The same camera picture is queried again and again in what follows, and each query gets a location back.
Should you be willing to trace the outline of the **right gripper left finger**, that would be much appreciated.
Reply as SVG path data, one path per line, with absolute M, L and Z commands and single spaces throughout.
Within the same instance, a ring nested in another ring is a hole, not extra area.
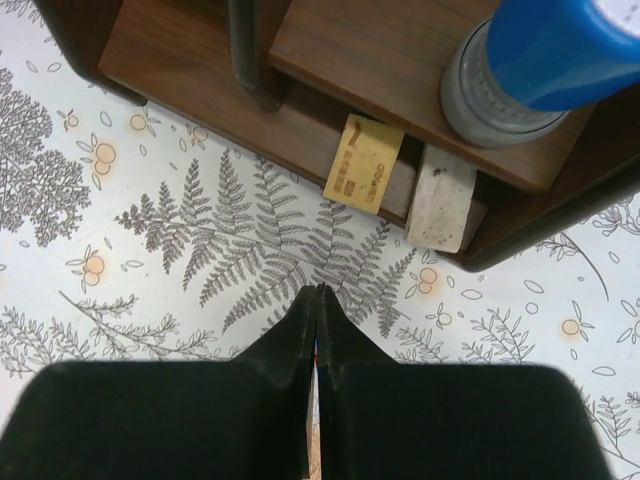
M 305 479 L 317 292 L 227 361 L 65 361 L 1 437 L 5 479 Z

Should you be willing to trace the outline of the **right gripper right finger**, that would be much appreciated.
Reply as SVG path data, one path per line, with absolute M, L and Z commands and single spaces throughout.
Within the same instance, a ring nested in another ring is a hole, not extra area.
M 326 479 L 607 479 L 577 389 L 540 365 L 403 364 L 317 291 Z

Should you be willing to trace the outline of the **brown wooden desk organizer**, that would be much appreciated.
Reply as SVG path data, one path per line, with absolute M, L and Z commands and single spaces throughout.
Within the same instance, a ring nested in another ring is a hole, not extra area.
M 496 265 L 639 190 L 639 90 L 503 150 L 464 142 L 439 102 L 446 62 L 492 1 L 41 1 L 75 72 L 158 103 L 316 184 L 350 114 L 406 134 L 380 209 L 407 221 L 423 144 L 480 171 L 488 212 L 455 255 Z

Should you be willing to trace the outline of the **small tan yellow eraser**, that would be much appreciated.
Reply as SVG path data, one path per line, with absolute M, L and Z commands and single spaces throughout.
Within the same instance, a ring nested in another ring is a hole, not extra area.
M 413 183 L 391 184 L 404 133 L 351 114 L 329 172 L 323 195 L 350 207 L 377 214 L 387 193 L 407 193 L 406 240 L 444 253 L 465 250 L 486 208 L 473 199 L 477 170 L 433 145 L 423 147 Z

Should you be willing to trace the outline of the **blue grey stamp cylinder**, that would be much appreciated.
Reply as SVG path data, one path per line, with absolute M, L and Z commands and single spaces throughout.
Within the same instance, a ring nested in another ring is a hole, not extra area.
M 440 102 L 464 140 L 502 148 L 638 81 L 638 2 L 503 1 L 448 62 Z

